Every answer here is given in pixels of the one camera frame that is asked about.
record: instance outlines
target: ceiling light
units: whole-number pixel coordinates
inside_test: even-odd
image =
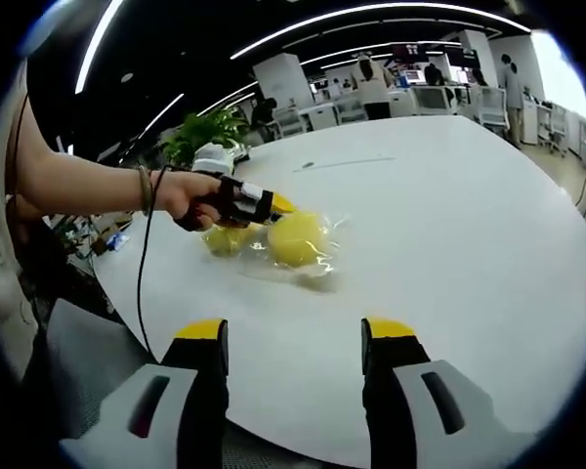
[[[205,110],[203,110],[202,112],[200,112],[197,116],[199,117],[200,115],[205,114],[206,112],[208,112],[209,110],[211,110],[213,107],[217,107],[218,105],[220,105],[224,101],[227,101],[230,98],[232,98],[234,95],[238,95],[239,93],[243,93],[245,90],[253,87],[254,85],[258,85],[258,81],[254,81],[253,83],[250,83],[249,85],[245,85],[243,88],[239,88],[234,93],[230,93],[225,98],[221,98],[216,103],[214,103],[213,105],[207,107]]]
[[[287,27],[281,29],[280,31],[277,31],[273,34],[270,34],[269,36],[265,36],[263,39],[260,39],[260,40],[256,41],[255,43],[250,44],[249,46],[241,49],[240,51],[234,53],[230,57],[230,59],[231,60],[238,59],[243,54],[248,53],[252,49],[257,48],[258,46],[263,45],[266,42],[269,42],[269,41],[275,39],[276,37],[281,36],[282,34],[286,34],[287,32],[293,31],[293,30],[298,29],[300,27],[308,26],[309,24],[313,24],[315,22],[329,20],[331,18],[340,17],[342,15],[348,15],[351,13],[366,12],[369,10],[381,10],[381,9],[386,9],[386,8],[434,8],[434,9],[440,9],[440,10],[451,10],[451,11],[456,11],[456,12],[471,13],[473,15],[479,15],[481,17],[490,18],[492,20],[502,21],[502,22],[509,24],[511,26],[514,26],[517,29],[520,29],[521,31],[524,31],[524,32],[531,32],[531,30],[528,27],[525,27],[522,24],[518,24],[517,22],[508,20],[507,18],[500,17],[498,15],[494,15],[492,13],[483,12],[482,10],[476,10],[475,8],[461,7],[458,5],[445,5],[442,3],[427,3],[427,2],[381,3],[381,4],[376,4],[376,5],[363,5],[361,7],[348,8],[346,10],[339,10],[337,12],[332,12],[332,13],[321,15],[318,17],[310,18],[309,20],[296,22],[295,24],[291,24],[290,26],[287,26]]]
[[[393,56],[393,54],[378,54],[377,56],[371,56],[371,59],[382,59],[383,57],[392,57],[392,56]],[[335,64],[324,65],[321,69],[326,70],[327,68],[332,68],[333,66],[353,64],[354,62],[357,62],[357,59],[351,59],[350,61],[342,61],[342,62],[337,62]]]
[[[172,101],[169,105],[167,105],[166,108],[161,110],[159,112],[159,114],[156,117],[154,117],[153,120],[147,125],[146,129],[140,134],[140,136],[137,137],[137,140],[140,139],[151,128],[151,126],[154,125],[156,123],[156,121],[158,119],[160,119],[162,117],[162,115],[171,108],[171,106],[173,106],[175,103],[177,103],[179,100],[181,100],[184,95],[185,95],[185,93],[181,93],[180,95],[178,95],[176,97],[176,99],[174,101]]]
[[[226,107],[224,107],[224,109],[230,109],[231,107],[233,107],[234,105],[238,105],[240,102],[245,101],[251,97],[253,97],[256,93],[250,93],[249,95],[245,95],[242,96],[241,98],[239,98],[236,101],[233,101],[232,103],[230,103],[229,105],[226,105]]]
[[[330,57],[340,56],[341,54],[348,54],[349,52],[364,51],[366,49],[378,49],[380,47],[406,45],[406,44],[440,44],[445,46],[461,46],[459,42],[447,42],[447,41],[406,41],[406,42],[385,42],[383,44],[373,44],[371,46],[354,47],[353,49],[346,49],[345,51],[333,52],[332,54],[326,54],[325,56],[315,57],[309,61],[301,62],[300,65],[312,64],[313,62],[322,61],[323,59],[329,59]]]
[[[76,82],[76,94],[82,92],[82,90],[85,88],[85,82],[87,81],[87,76],[89,75],[91,64],[94,61],[94,56],[100,47],[100,43],[102,42],[102,38],[105,36],[110,22],[113,20],[113,17],[123,2],[124,0],[112,0],[105,11],[105,14],[102,16],[102,19],[98,23],[96,31],[94,32],[94,35],[91,38],[91,42],[89,43],[89,47],[87,48],[87,52],[85,53],[85,59],[82,61],[82,65],[80,66],[78,81]]]

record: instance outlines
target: potted plant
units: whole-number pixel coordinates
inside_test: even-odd
[[[233,113],[234,109],[217,109],[201,116],[189,114],[181,128],[163,144],[167,161],[190,168],[195,152],[208,143],[220,144],[225,149],[238,146],[249,125]]]

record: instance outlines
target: floor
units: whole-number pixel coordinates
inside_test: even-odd
[[[577,203],[586,181],[586,167],[571,151],[563,157],[558,151],[550,153],[548,149],[533,145],[522,145],[522,152],[549,175],[558,186],[568,192],[573,203]],[[586,189],[581,197],[578,209],[586,211]]]

